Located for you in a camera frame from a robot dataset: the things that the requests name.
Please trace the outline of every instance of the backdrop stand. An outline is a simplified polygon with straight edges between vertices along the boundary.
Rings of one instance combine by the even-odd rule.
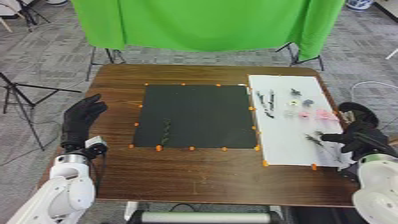
[[[36,106],[38,106],[38,104],[52,97],[52,95],[57,92],[82,93],[82,91],[70,90],[70,89],[61,89],[61,88],[52,88],[52,87],[45,87],[45,86],[36,86],[36,85],[27,85],[27,84],[20,84],[17,82],[11,82],[11,80],[6,77],[6,75],[4,75],[2,72],[0,72],[0,78],[2,78],[2,80],[6,82],[6,84],[8,84],[6,87],[4,87],[6,88],[4,114],[8,113],[10,104],[18,104],[20,109],[22,109],[22,113],[24,113],[24,117],[25,117],[25,120],[27,120],[27,123],[29,123],[29,127],[31,127],[31,130],[33,130],[33,133],[34,133],[34,138],[36,138],[36,141],[38,141],[41,150],[45,151],[45,146],[43,146],[43,143],[41,143],[41,139],[40,139],[40,135],[38,135],[36,129],[34,129],[34,122],[31,120],[31,116],[29,116],[29,113],[27,113],[27,110],[25,110],[25,107],[24,107],[22,99],[24,99],[25,104],[29,105],[31,111],[33,111],[34,108],[36,108]],[[54,90],[54,91],[52,91],[52,93],[36,102],[33,102],[33,100],[29,99],[29,97],[24,94],[22,90],[18,89],[18,86],[29,87],[29,88],[36,88],[36,89],[47,89],[47,90]],[[15,97],[17,97],[17,103],[11,103],[10,102],[11,93],[13,93]]]
[[[306,63],[308,61],[319,60],[319,62],[320,62],[320,69],[322,69],[322,71],[326,71],[326,65],[324,65],[324,60],[322,60],[320,55],[319,55],[315,58],[312,58],[312,59],[308,59],[308,60],[304,60],[304,61],[299,61],[301,51],[297,52],[297,55],[294,55],[294,51],[292,51],[292,47],[290,47],[292,44],[294,44],[294,42],[288,42],[288,43],[283,45],[283,47],[276,50],[276,52],[281,52],[281,50],[287,48],[288,51],[290,51],[290,58],[292,58],[290,67],[292,67],[294,65],[299,65],[299,64]]]
[[[120,64],[127,64],[127,60],[123,58],[121,51],[113,50],[113,54],[111,54],[111,49],[105,48],[105,52],[107,52],[111,64],[116,64],[116,55],[121,58],[121,63]],[[93,51],[91,51],[91,63],[89,63],[89,69],[88,69],[88,75],[86,75],[86,82],[89,82],[93,66],[95,65],[105,65],[105,64],[100,64],[100,63],[95,62],[95,57],[97,57],[97,47],[93,47]]]
[[[22,0],[17,0],[17,1],[20,3],[20,7],[22,7],[22,14],[24,14],[25,21],[27,21],[29,32],[33,32],[31,25],[38,26],[40,23],[38,23],[38,21],[34,19],[31,11],[34,12],[36,16],[40,16],[49,23],[52,23],[52,22],[47,19],[47,17],[41,15],[41,13],[34,10],[31,5]]]

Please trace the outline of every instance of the green screen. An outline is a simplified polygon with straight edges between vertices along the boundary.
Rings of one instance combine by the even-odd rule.
[[[320,55],[344,0],[73,0],[93,46],[232,51],[296,42]]]

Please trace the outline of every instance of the gray carpet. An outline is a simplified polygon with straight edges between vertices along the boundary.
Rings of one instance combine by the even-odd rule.
[[[10,34],[0,26],[0,71],[10,78],[34,85],[65,87],[84,92],[91,82],[84,82],[89,65],[91,46],[86,42],[84,32],[73,7],[36,5],[38,11],[52,20],[41,22],[34,32],[27,32],[24,20],[8,20],[15,29]],[[351,100],[351,86],[368,80],[398,85],[398,55],[388,61],[384,58],[398,47],[398,25],[377,8],[365,13],[342,12],[331,38],[324,48],[324,61],[328,71],[322,77],[336,102]],[[288,66],[288,52],[276,53],[276,49],[226,53],[189,53],[168,49],[129,47],[123,51],[130,64],[177,64],[177,65],[248,65]],[[97,62],[107,63],[104,51],[97,55]],[[304,65],[319,69],[319,63]],[[98,71],[95,67],[91,80]],[[33,99],[47,91],[29,90]],[[43,142],[52,144],[47,152],[36,150],[25,157],[0,166],[0,223],[6,223],[18,207],[22,206],[50,162],[50,157],[59,144],[61,114],[84,94],[59,93],[38,106],[34,111],[36,128]],[[397,90],[365,85],[356,90],[358,102],[376,110],[383,126],[398,116]],[[398,134],[398,122],[384,129],[388,134]],[[0,163],[38,149],[27,123],[20,118],[20,110],[10,108],[10,113],[0,114]],[[173,204],[150,204],[150,209],[168,211]],[[200,206],[203,211],[262,212],[264,206]],[[121,202],[98,202],[89,210],[81,223],[123,223]]]

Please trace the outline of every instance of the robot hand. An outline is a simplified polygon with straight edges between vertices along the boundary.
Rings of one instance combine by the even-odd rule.
[[[379,118],[372,110],[349,102],[340,105],[340,111],[351,125],[342,134],[324,134],[320,139],[345,144],[342,153],[352,152],[354,161],[376,153],[398,157],[390,138],[377,129]]]
[[[61,146],[66,150],[70,146],[84,148],[91,125],[109,108],[107,104],[98,102],[100,98],[100,94],[86,98],[65,113]]]

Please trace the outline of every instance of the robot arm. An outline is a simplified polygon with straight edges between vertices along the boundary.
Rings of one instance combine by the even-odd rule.
[[[342,174],[361,183],[352,200],[358,212],[372,224],[398,223],[398,154],[388,136],[377,129],[379,119],[370,109],[344,103],[340,111],[347,123],[344,134],[326,134],[324,141],[344,143],[342,153],[352,152],[358,163]]]
[[[8,224],[75,224],[95,203],[97,189],[89,177],[89,163],[107,153],[102,137],[89,137],[89,128],[107,110],[100,95],[86,98],[65,114],[63,147],[56,158],[50,180],[22,206]]]
[[[354,194],[360,214],[372,224],[398,223],[398,159],[372,154],[360,160],[361,190]]]
[[[75,154],[63,155],[56,158],[50,180],[8,223],[75,224],[93,202],[88,158]]]

